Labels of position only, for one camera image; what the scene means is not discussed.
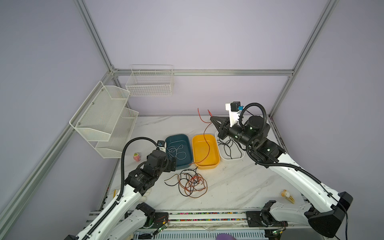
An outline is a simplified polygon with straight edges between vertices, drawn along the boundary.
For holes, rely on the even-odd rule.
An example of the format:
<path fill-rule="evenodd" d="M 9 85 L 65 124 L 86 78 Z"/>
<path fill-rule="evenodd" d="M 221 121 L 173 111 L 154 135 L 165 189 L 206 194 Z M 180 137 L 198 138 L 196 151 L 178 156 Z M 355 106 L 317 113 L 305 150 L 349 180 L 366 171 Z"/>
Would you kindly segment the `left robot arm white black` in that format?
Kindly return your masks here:
<path fill-rule="evenodd" d="M 125 177 L 125 154 L 130 144 L 145 140 L 156 146 L 145 162 Z M 126 218 L 125 213 L 152 188 L 164 172 L 176 170 L 176 159 L 170 159 L 166 153 L 166 142 L 147 137 L 137 137 L 128 141 L 121 156 L 121 185 L 118 194 L 102 212 L 76 236 L 68 235 L 67 240 L 126 240 L 136 230 L 154 219 L 155 209 L 141 203 Z"/>

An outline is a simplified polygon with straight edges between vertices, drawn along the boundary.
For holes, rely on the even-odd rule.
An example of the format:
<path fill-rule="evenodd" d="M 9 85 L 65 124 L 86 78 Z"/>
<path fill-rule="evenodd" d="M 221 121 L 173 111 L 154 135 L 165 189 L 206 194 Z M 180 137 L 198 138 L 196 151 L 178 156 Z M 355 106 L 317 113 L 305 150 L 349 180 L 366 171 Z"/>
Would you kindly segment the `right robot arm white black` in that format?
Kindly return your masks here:
<path fill-rule="evenodd" d="M 218 137 L 221 140 L 231 138 L 243 145 L 243 150 L 256 165 L 283 177 L 308 200 L 306 204 L 290 207 L 270 200 L 260 211 L 256 223 L 273 227 L 293 222 L 310 226 L 324 237 L 336 237 L 342 223 L 349 220 L 348 209 L 353 197 L 323 184 L 296 163 L 282 147 L 267 138 L 270 125 L 267 123 L 267 112 L 261 104 L 242 106 L 240 102 L 232 102 L 226 104 L 226 110 L 228 117 L 210 117 Z"/>

